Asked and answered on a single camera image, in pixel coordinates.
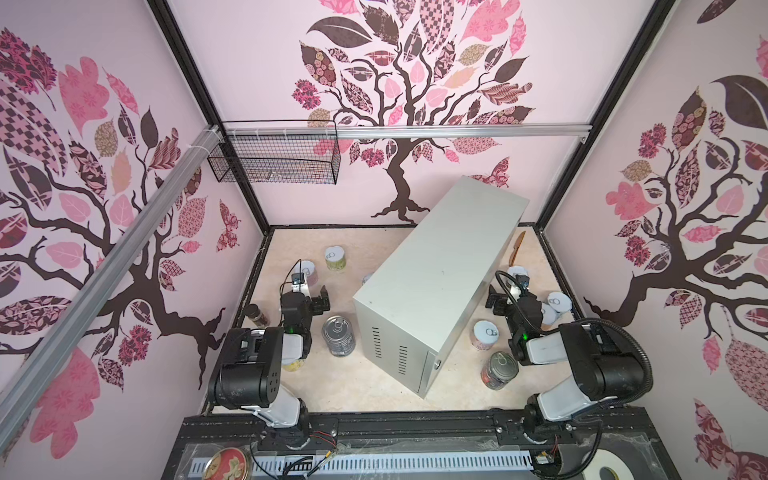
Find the large blue labelled can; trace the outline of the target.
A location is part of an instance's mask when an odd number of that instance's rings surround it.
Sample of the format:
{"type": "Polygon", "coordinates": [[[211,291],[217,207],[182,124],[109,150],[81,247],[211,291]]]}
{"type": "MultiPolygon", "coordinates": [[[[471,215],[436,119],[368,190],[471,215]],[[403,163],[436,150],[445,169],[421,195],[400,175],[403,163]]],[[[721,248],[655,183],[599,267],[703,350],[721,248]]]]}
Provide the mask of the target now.
{"type": "Polygon", "coordinates": [[[329,317],[323,324],[322,336],[329,352],[335,357],[349,356],[355,349],[352,324],[343,316],[329,317]]]}

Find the pink labelled can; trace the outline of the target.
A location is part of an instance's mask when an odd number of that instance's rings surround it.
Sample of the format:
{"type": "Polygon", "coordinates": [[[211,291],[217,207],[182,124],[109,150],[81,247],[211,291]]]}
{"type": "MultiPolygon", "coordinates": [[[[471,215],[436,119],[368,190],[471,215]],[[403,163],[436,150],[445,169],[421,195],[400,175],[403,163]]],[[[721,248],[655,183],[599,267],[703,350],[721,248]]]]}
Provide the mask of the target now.
{"type": "Polygon", "coordinates": [[[490,350],[498,339],[498,327],[489,320],[477,320],[470,329],[470,341],[477,350],[490,350]]]}

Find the dark tomato can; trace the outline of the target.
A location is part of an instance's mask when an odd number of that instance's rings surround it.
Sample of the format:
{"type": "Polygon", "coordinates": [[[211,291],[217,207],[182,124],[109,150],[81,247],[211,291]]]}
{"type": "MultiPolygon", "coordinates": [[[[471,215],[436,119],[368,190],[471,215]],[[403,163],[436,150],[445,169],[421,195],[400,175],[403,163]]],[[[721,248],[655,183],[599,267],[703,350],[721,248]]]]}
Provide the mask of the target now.
{"type": "Polygon", "coordinates": [[[519,373],[519,363],[506,352],[494,352],[483,365],[480,378],[494,391],[503,389],[519,373]]]}

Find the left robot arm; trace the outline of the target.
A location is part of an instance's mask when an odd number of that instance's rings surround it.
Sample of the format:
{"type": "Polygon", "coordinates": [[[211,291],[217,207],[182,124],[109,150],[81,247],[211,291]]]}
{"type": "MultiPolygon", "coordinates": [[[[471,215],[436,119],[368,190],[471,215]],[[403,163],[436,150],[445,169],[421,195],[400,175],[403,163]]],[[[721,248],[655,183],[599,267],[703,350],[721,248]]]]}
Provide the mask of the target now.
{"type": "Polygon", "coordinates": [[[290,291],[280,299],[283,323],[264,329],[233,328],[208,384],[208,400],[228,411],[248,411],[273,429],[308,431],[305,403],[281,385],[284,366],[305,360],[314,317],[330,310],[327,289],[310,297],[290,291]]]}

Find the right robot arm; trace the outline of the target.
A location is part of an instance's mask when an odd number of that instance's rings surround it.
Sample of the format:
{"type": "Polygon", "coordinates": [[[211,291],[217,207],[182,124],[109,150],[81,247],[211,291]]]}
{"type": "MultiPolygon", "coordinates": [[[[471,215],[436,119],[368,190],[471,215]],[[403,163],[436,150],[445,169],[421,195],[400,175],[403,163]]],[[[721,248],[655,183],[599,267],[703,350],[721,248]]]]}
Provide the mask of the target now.
{"type": "Polygon", "coordinates": [[[563,323],[544,330],[541,303],[531,294],[511,296],[508,288],[488,287],[485,307],[506,320],[510,356],[519,366],[565,363],[570,375],[534,394],[523,409],[522,424],[541,433],[596,409],[631,403],[653,387],[649,356],[622,327],[600,318],[563,323]]]}

